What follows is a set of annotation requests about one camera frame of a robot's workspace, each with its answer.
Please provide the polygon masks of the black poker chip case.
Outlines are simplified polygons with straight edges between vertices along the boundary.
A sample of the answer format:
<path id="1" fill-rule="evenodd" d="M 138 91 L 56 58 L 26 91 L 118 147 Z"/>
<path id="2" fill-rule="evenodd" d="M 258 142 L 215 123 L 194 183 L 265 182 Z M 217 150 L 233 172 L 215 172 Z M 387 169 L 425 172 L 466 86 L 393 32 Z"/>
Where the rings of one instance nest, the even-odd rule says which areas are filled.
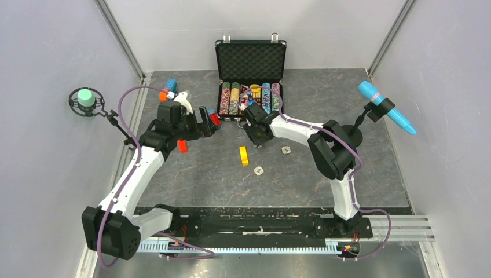
<path id="1" fill-rule="evenodd" d="M 240 121 L 241 112 L 231 114 L 222 101 L 223 85 L 237 82 L 240 86 L 281 83 L 284 76 L 287 41 L 272 33 L 270 39 L 240 40 L 225 35 L 214 43 L 220 86 L 217 117 L 224 121 Z"/>

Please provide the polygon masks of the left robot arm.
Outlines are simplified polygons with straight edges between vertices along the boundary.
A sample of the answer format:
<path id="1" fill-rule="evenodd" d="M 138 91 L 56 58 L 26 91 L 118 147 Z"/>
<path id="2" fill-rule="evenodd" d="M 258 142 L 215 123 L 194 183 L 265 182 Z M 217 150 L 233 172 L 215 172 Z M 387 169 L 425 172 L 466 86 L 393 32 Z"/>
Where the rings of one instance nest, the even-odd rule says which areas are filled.
<path id="1" fill-rule="evenodd" d="M 206 107 L 190 111 L 178 101 L 162 102 L 157 117 L 138 140 L 131 163 L 97 207 L 86 207 L 82 225 L 88 249 L 129 260 L 140 243 L 159 232 L 177 235 L 182 228 L 180 209 L 158 204 L 135 215 L 137 204 L 170 153 L 180 141 L 212 136 L 218 126 Z"/>

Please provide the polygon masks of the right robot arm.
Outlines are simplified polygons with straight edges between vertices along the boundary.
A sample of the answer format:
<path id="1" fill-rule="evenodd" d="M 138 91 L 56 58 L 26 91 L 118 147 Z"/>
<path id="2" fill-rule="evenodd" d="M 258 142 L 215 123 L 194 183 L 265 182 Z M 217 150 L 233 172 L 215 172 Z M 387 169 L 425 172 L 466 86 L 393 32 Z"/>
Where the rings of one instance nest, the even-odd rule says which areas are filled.
<path id="1" fill-rule="evenodd" d="M 325 124 L 294 119 L 278 111 L 267 113 L 253 102 L 243 111 L 243 126 L 248 138 L 259 147 L 273 138 L 284 138 L 309 147 L 319 172 L 329 180 L 333 193 L 334 227 L 341 236 L 350 236 L 358 228 L 362 215 L 350 183 L 358 158 L 356 148 L 363 135 L 359 123 L 341 126 L 330 120 Z"/>

